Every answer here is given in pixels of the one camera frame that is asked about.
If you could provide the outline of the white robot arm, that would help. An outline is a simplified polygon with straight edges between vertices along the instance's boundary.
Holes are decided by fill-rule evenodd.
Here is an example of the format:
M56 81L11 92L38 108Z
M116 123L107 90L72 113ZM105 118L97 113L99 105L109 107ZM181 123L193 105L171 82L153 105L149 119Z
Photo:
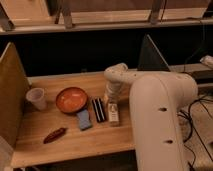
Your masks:
M105 96L119 97L121 86L131 86L129 109L138 171L189 171L177 113L198 96L188 74L133 71L124 63L107 68Z

